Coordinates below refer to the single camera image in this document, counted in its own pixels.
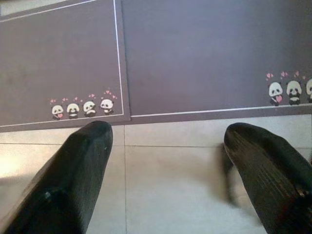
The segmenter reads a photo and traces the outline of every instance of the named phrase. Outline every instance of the pink heart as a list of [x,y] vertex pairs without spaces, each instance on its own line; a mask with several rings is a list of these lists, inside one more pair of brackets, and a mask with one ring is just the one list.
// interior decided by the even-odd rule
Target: pink heart
[[281,95],[276,96],[276,101],[280,103],[282,101],[283,97]]

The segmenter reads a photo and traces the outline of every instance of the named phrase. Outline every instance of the panda print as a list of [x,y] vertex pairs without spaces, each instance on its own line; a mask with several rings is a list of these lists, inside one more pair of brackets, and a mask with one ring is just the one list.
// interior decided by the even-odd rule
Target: panda print
[[312,79],[309,79],[306,85],[306,91],[308,96],[308,102],[312,103]]
[[86,117],[94,117],[96,116],[96,105],[93,101],[87,101],[83,105],[84,116]]
[[278,106],[283,99],[283,89],[280,83],[273,82],[269,85],[270,103],[274,106]]
[[76,103],[70,103],[66,109],[69,119],[78,118],[79,110],[79,106]]
[[104,99],[101,102],[100,108],[104,110],[106,116],[111,115],[113,111],[114,102],[110,99]]
[[55,105],[52,107],[52,119],[60,120],[63,117],[63,107],[61,105]]
[[287,84],[287,95],[289,96],[290,105],[300,104],[300,95],[302,94],[302,89],[300,83],[296,80],[292,80]]

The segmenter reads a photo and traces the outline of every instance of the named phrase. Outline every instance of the white border line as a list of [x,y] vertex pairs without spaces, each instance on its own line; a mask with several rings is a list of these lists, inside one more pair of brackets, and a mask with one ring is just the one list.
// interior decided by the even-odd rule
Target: white border line
[[[312,104],[300,104],[300,106],[312,106]],[[261,110],[261,109],[275,109],[275,108],[292,108],[295,106],[281,105],[281,106],[260,106],[260,107],[244,107],[244,108],[232,108],[232,109],[220,109],[220,110],[207,110],[207,111],[185,111],[185,112],[172,112],[172,113],[161,113],[161,114],[147,114],[147,115],[133,115],[131,118],[138,117],[153,117],[153,116],[173,116],[173,115],[186,115],[186,114],[202,114],[202,113],[215,113],[215,112],[226,112],[226,111],[246,111],[246,110]]]
[[[57,8],[53,8],[53,9],[49,9],[49,10],[45,10],[45,11],[31,13],[31,14],[28,14],[28,15],[23,15],[23,16],[13,17],[13,18],[9,18],[9,19],[4,19],[4,20],[0,20],[0,23],[1,22],[10,21],[10,20],[20,19],[20,18],[23,18],[23,17],[33,16],[33,15],[37,15],[37,14],[41,14],[41,13],[45,13],[45,12],[49,12],[49,11],[59,10],[59,9],[63,9],[63,8],[71,7],[71,6],[77,6],[77,5],[81,5],[81,4],[85,4],[85,3],[89,3],[89,2],[93,2],[93,1],[97,1],[97,0],[89,0],[89,1],[79,2],[79,3],[67,5],[67,6],[62,6],[62,7],[57,7]],[[42,121],[42,122],[32,122],[32,123],[10,124],[10,125],[2,125],[2,126],[0,126],[0,128],[13,127],[13,126],[22,126],[22,125],[30,125],[30,124],[39,124],[39,123],[51,123],[51,122],[52,123],[57,123],[57,122],[62,122],[62,121],[75,121],[75,120],[81,120],[81,119],[93,119],[93,118],[114,117],[114,116],[123,116],[124,115],[124,110],[123,110],[123,93],[122,93],[122,82],[121,82],[121,67],[120,67],[120,54],[119,54],[119,42],[118,42],[117,11],[116,11],[116,2],[115,1],[116,0],[113,0],[122,114],[110,115],[110,116],[84,117],[84,118],[77,118],[77,119],[62,119],[62,120],[52,120],[52,121]]]
[[62,119],[62,120],[52,120],[52,121],[43,121],[43,122],[34,122],[34,123],[19,123],[19,124],[10,124],[10,125],[2,125],[0,128],[4,127],[13,127],[13,126],[21,126],[21,125],[30,125],[30,124],[36,124],[36,123],[58,123],[58,122],[64,122],[64,121],[75,121],[75,120],[81,120],[81,119],[93,119],[93,118],[103,118],[103,117],[112,117],[112,116],[123,116],[123,114],[118,115],[111,115],[111,116],[95,116],[95,117],[84,117],[84,118],[76,118],[76,119]]
[[115,17],[115,31],[116,31],[116,45],[117,45],[117,59],[118,59],[118,71],[119,71],[119,83],[120,83],[120,94],[121,94],[121,108],[123,113],[123,95],[122,95],[122,85],[121,85],[121,69],[120,69],[120,55],[119,55],[119,40],[118,40],[118,28],[117,28],[117,11],[116,11],[116,2],[114,3],[114,17]]
[[89,2],[92,2],[92,1],[97,1],[97,0],[88,0],[88,1],[78,2],[78,3],[75,3],[75,4],[66,5],[66,6],[60,6],[60,7],[52,8],[52,9],[45,10],[45,11],[38,11],[38,12],[31,13],[31,14],[26,14],[26,15],[22,15],[22,16],[16,16],[16,17],[12,17],[12,18],[9,18],[9,19],[3,19],[3,20],[0,20],[0,23],[11,21],[11,20],[20,19],[20,18],[23,18],[23,17],[38,15],[38,14],[46,13],[46,12],[49,12],[49,11],[55,11],[55,10],[59,10],[59,9],[63,9],[63,8],[71,7],[71,6],[77,6],[77,5],[89,3]]

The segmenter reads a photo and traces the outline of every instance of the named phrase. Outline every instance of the tile grout line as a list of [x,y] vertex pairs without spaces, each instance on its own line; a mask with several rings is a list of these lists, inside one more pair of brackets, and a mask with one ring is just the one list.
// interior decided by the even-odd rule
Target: tile grout line
[[126,184],[126,131],[125,125],[123,126],[123,149],[124,149],[124,168],[125,168],[125,231],[128,233],[128,224],[127,224],[127,184]]

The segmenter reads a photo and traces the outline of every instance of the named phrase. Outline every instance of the tile floor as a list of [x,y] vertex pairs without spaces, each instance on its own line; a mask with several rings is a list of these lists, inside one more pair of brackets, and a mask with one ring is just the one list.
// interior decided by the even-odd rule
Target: tile floor
[[[114,146],[88,234],[264,234],[225,200],[220,144],[247,122],[276,133],[308,158],[311,115],[114,126]],[[0,219],[76,129],[0,133]]]

